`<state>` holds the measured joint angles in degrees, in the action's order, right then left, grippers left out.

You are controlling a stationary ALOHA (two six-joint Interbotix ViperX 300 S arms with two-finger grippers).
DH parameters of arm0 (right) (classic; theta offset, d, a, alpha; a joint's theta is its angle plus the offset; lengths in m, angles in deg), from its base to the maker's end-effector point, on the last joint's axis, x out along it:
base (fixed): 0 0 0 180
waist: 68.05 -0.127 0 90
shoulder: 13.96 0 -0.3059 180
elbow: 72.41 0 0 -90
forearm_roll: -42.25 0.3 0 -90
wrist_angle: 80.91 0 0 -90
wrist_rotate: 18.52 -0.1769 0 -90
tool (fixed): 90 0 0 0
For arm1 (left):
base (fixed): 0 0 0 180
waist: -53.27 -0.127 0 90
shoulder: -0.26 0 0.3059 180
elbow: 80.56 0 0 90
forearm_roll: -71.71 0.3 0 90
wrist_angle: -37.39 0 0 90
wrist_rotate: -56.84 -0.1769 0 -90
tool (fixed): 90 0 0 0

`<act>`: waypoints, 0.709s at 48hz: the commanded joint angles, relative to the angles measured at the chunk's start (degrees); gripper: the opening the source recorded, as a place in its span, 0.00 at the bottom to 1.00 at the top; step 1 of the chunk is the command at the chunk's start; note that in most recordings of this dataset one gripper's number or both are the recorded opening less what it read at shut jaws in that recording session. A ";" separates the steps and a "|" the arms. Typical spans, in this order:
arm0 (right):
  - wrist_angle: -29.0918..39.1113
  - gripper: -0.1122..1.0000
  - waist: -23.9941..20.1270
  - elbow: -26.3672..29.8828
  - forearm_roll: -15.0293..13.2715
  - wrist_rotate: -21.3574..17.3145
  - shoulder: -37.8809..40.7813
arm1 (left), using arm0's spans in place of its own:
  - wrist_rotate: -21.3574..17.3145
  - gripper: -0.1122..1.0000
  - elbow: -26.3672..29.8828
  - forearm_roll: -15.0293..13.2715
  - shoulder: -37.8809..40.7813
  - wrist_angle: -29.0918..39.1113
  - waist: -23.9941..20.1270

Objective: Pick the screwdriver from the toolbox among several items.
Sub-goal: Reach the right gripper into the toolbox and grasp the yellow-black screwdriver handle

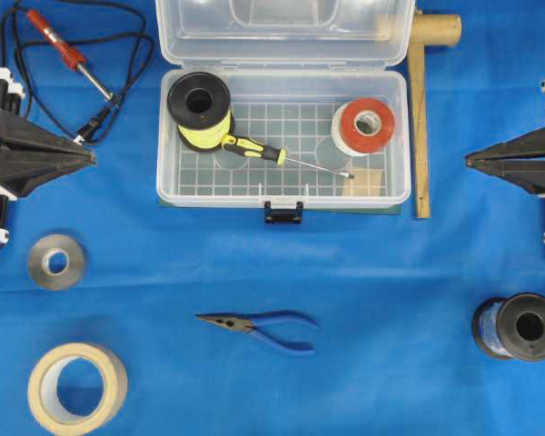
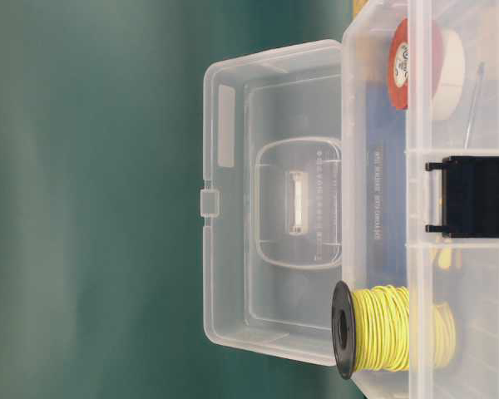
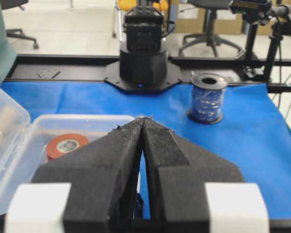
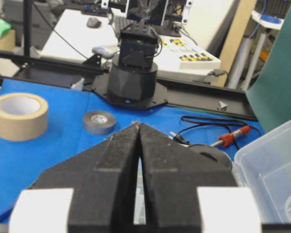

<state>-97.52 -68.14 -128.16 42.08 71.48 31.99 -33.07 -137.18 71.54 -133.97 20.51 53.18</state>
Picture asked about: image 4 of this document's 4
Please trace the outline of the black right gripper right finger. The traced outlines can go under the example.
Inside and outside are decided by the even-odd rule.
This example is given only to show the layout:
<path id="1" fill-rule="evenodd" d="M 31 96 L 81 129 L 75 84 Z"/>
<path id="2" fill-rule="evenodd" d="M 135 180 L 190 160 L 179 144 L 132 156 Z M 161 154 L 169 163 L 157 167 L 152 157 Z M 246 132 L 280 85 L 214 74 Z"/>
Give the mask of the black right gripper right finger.
<path id="1" fill-rule="evenodd" d="M 197 187 L 237 187 L 232 171 L 140 124 L 146 221 L 158 233 L 199 233 Z"/>

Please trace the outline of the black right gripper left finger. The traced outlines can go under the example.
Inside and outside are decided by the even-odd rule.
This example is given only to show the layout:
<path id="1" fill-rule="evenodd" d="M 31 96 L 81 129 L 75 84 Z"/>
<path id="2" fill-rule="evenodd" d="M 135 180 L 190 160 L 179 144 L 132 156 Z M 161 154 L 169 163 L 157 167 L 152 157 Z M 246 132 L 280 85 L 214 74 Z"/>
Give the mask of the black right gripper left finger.
<path id="1" fill-rule="evenodd" d="M 132 228 L 139 125 L 43 171 L 23 190 L 11 233 L 115 233 Z"/>

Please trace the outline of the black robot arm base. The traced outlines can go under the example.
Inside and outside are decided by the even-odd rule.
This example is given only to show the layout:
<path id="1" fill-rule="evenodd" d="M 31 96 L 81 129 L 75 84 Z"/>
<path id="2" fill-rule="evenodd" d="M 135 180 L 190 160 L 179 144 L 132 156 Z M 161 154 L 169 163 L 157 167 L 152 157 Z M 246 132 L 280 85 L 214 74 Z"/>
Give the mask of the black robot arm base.
<path id="1" fill-rule="evenodd" d="M 108 73 L 96 76 L 92 92 L 114 106 L 147 110 L 168 103 L 167 88 L 158 83 L 153 61 L 160 38 L 144 22 L 132 23 L 120 32 L 120 51 Z"/>

